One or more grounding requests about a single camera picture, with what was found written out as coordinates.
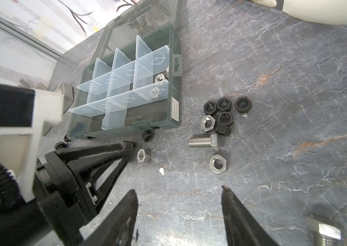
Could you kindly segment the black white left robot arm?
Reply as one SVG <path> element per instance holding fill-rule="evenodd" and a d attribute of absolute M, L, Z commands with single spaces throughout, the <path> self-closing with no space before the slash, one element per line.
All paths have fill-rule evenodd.
<path fill-rule="evenodd" d="M 55 231 L 66 246 L 129 246 L 138 212 L 130 190 L 88 238 L 80 229 L 102 210 L 136 144 L 69 148 L 65 143 L 37 164 L 35 198 L 21 197 L 15 178 L 0 163 L 0 246 L 26 246 Z"/>

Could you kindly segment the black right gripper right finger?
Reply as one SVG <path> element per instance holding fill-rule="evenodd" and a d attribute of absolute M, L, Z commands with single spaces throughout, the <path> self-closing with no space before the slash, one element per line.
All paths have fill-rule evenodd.
<path fill-rule="evenodd" d="M 234 192 L 222 187 L 222 213 L 229 246 L 276 246 Z"/>

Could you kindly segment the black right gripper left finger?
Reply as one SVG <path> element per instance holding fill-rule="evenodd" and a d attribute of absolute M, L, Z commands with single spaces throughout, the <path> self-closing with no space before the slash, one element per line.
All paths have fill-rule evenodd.
<path fill-rule="evenodd" d="M 130 246 L 138 215 L 138 198 L 134 189 L 120 200 L 107 218 L 82 246 Z"/>

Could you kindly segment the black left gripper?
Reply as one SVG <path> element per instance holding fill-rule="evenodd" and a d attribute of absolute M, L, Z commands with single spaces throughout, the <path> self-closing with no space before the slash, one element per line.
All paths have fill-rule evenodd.
<path fill-rule="evenodd" d="M 80 228 L 101 211 L 136 143 L 61 148 L 45 155 L 46 163 L 36 169 L 33 192 L 57 236 L 66 246 L 83 242 Z M 98 178 L 121 161 L 97 189 Z"/>

